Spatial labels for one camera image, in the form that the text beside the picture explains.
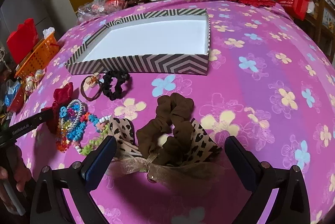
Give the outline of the left hand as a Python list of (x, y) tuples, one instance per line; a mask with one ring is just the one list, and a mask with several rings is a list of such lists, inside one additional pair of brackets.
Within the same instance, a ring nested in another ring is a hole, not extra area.
[[(26, 167), (22, 158), (22, 151), (17, 145), (9, 147), (6, 155), (10, 162), (10, 169), (13, 172), (11, 177), (15, 181), (15, 188), (18, 192), (23, 193), (26, 182), (32, 178), (31, 171)], [(18, 215), (18, 211), (5, 189), (4, 181), (8, 180), (8, 177), (8, 170), (1, 166), (1, 200), (9, 213)]]

